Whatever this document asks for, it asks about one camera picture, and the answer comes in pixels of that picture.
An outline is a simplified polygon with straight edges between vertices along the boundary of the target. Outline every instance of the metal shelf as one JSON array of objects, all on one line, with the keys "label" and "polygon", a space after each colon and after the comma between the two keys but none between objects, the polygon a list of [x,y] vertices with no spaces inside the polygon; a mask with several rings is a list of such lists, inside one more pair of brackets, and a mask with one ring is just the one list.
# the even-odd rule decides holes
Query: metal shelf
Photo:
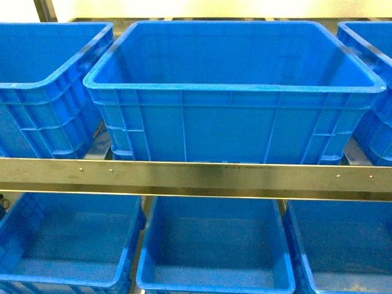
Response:
[{"label": "metal shelf", "polygon": [[355,141],[350,164],[276,165],[104,160],[101,127],[86,159],[0,158],[0,190],[86,194],[392,201],[392,167],[373,167]]}]

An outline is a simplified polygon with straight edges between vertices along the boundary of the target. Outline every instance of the blue plastic crate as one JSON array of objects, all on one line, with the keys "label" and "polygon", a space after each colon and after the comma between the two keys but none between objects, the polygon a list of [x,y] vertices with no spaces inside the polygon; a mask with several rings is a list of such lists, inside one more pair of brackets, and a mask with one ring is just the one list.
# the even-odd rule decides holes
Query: blue plastic crate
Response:
[{"label": "blue plastic crate", "polygon": [[354,137],[374,165],[392,166],[392,126],[370,110],[361,119]]},{"label": "blue plastic crate", "polygon": [[147,294],[291,294],[275,200],[157,197],[136,277]]},{"label": "blue plastic crate", "polygon": [[296,293],[392,293],[392,203],[290,201]]},{"label": "blue plastic crate", "polygon": [[84,79],[118,159],[338,163],[384,82],[309,21],[134,23]]},{"label": "blue plastic crate", "polygon": [[374,165],[392,165],[392,21],[342,22],[337,36],[388,86],[354,135]]},{"label": "blue plastic crate", "polygon": [[21,196],[0,222],[0,292],[127,294],[141,197]]},{"label": "blue plastic crate", "polygon": [[82,80],[112,26],[0,24],[0,156],[83,157],[102,117]]},{"label": "blue plastic crate", "polygon": [[388,85],[373,110],[392,124],[392,21],[341,22],[337,36]]}]

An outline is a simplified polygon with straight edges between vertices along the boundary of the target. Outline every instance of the stainless steel bar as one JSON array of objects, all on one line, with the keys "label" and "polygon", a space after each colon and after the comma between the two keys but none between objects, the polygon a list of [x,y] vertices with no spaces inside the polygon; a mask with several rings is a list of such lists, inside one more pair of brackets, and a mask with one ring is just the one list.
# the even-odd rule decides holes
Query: stainless steel bar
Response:
[{"label": "stainless steel bar", "polygon": [[94,141],[84,159],[106,159],[110,146],[111,140],[109,132],[104,122],[101,122],[94,136]]},{"label": "stainless steel bar", "polygon": [[371,161],[353,137],[351,137],[344,148],[344,157],[349,165],[372,165]]},{"label": "stainless steel bar", "polygon": [[0,190],[392,201],[392,168],[1,158]]},{"label": "stainless steel bar", "polygon": [[51,0],[34,0],[39,20],[44,22],[57,22],[55,7]]}]

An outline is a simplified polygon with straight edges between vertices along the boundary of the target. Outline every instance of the crate rim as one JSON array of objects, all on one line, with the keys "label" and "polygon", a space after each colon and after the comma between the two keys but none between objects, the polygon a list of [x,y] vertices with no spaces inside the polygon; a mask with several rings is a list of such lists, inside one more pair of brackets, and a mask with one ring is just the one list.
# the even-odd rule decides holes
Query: crate rim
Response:
[{"label": "crate rim", "polygon": [[[24,196],[27,196],[27,194],[30,194],[31,192],[26,192],[22,193],[18,199],[18,201],[11,207],[10,211],[0,220],[0,228],[5,225],[5,223],[8,222],[8,218],[12,215],[12,211],[18,210],[19,206],[21,205],[21,199]],[[135,206],[135,214],[132,216],[132,221],[129,225],[128,232],[134,231],[136,229],[137,225],[137,219],[138,219],[138,210],[139,206],[141,205],[141,197],[139,196]],[[87,279],[71,279],[71,278],[58,278],[58,277],[46,277],[46,276],[28,276],[25,274],[21,275],[16,275],[16,274],[0,274],[0,282],[29,282],[29,283],[41,283],[41,284],[61,284],[61,285],[69,285],[69,286],[87,286],[87,287],[104,287],[104,288],[109,288],[114,285],[120,280],[121,274],[122,274],[122,266],[120,264],[124,264],[125,259],[127,258],[127,253],[129,248],[125,248],[126,246],[129,246],[129,243],[131,242],[132,236],[128,236],[126,239],[126,244],[124,245],[124,249],[121,252],[121,256],[118,262],[118,266],[116,269],[116,272],[113,276],[113,279],[111,281],[106,281],[106,282],[99,282],[99,281],[93,281],[93,280],[87,280]]]},{"label": "crate rim", "polygon": [[344,32],[346,32],[348,35],[353,37],[358,43],[360,43],[362,46],[368,48],[372,54],[376,55],[376,57],[380,58],[383,62],[388,64],[390,67],[392,67],[392,58],[386,55],[384,52],[379,50],[376,46],[373,46],[369,41],[366,39],[362,38],[358,33],[356,33],[353,29],[349,27],[350,24],[361,24],[361,25],[369,25],[369,24],[376,24],[376,23],[383,23],[383,24],[388,24],[392,25],[392,21],[340,21],[337,23],[338,28],[342,29]]},{"label": "crate rim", "polygon": [[[286,270],[288,271],[288,287],[287,287],[287,289],[278,289],[278,288],[277,289],[274,289],[274,288],[260,289],[260,288],[251,288],[251,287],[178,285],[178,284],[143,282],[141,275],[144,270],[144,264],[145,264],[146,255],[147,255],[147,251],[148,251],[146,241],[150,239],[150,235],[151,235],[151,230],[148,230],[148,227],[151,225],[151,223],[154,220],[157,201],[158,201],[158,197],[155,197],[153,205],[151,207],[150,215],[149,215],[147,223],[146,223],[146,234],[145,234],[143,244],[141,247],[141,253],[140,253],[140,258],[139,258],[139,263],[138,263],[138,270],[136,273],[136,284],[140,288],[146,289],[146,291],[148,291],[148,290],[163,290],[163,291],[180,291],[180,292],[199,292],[199,293],[200,292],[203,292],[203,293],[235,293],[235,294],[243,294],[243,293],[247,293],[247,294],[271,294],[271,293],[273,293],[273,294],[292,294],[292,293],[294,293],[296,285],[295,285],[295,281],[294,281],[292,262],[290,259],[290,253],[288,251],[287,242],[286,242],[285,248],[284,248],[285,252],[283,253],[283,257],[284,257],[285,264],[286,264]],[[278,226],[280,228],[280,230],[278,232],[279,237],[286,240],[281,215],[279,212],[279,208],[277,206],[277,201],[276,200],[265,200],[265,201],[272,202],[273,210],[274,210],[273,213],[278,221]]]},{"label": "crate rim", "polygon": [[[195,84],[195,83],[98,83],[95,81],[97,75],[113,56],[114,52],[121,46],[133,30],[142,24],[255,24],[281,25],[285,24],[307,24],[313,25],[324,33],[328,40],[340,48],[350,58],[359,70],[373,83],[372,86],[294,86],[294,85],[271,85],[271,84]],[[102,55],[90,72],[83,79],[83,84],[90,89],[130,89],[130,90],[184,90],[184,91],[252,91],[252,92],[355,92],[355,93],[380,93],[386,90],[386,83],[369,69],[354,53],[352,53],[340,40],[329,30],[315,21],[136,21],[132,23],[124,33],[113,43],[113,45]]]},{"label": "crate rim", "polygon": [[40,81],[30,82],[30,83],[1,83],[0,90],[25,90],[25,89],[35,89],[49,85],[54,82],[58,77],[60,77],[73,63],[77,62],[83,55],[92,48],[98,41],[107,33],[113,29],[113,23],[107,21],[100,22],[78,22],[78,23],[0,23],[0,26],[102,26],[105,27],[98,32],[87,44],[80,48],[74,55],[72,55],[65,63],[53,71],[49,76]]}]

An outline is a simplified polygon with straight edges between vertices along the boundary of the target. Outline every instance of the white wall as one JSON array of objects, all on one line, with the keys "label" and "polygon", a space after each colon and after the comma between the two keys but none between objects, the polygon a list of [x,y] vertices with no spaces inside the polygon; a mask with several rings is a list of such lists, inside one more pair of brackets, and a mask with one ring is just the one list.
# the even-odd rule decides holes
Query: white wall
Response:
[{"label": "white wall", "polygon": [[39,17],[33,0],[0,0],[0,22],[38,23]]},{"label": "white wall", "polygon": [[53,0],[74,17],[392,17],[392,0]]}]

